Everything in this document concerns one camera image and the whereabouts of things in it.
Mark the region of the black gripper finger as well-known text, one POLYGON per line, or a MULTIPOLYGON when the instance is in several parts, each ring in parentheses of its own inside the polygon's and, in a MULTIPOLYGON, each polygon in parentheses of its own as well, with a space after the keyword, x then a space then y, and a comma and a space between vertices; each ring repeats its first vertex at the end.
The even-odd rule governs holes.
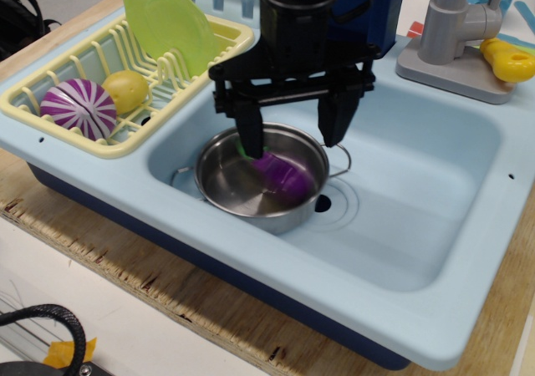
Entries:
POLYGON ((360 100, 359 90, 328 92, 318 99, 318 128, 327 147, 340 143, 354 117, 360 100))
POLYGON ((260 105, 253 100, 233 104, 234 119, 245 154, 253 159, 263 155, 263 122, 260 105))

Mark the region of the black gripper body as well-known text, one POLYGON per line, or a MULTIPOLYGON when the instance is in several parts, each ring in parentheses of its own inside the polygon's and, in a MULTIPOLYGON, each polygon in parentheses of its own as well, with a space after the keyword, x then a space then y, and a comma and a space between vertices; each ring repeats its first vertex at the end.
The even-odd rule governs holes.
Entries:
POLYGON ((234 119, 237 100, 263 106, 372 90, 381 52, 365 19, 376 0, 260 0, 260 39, 212 67, 218 113, 234 119))

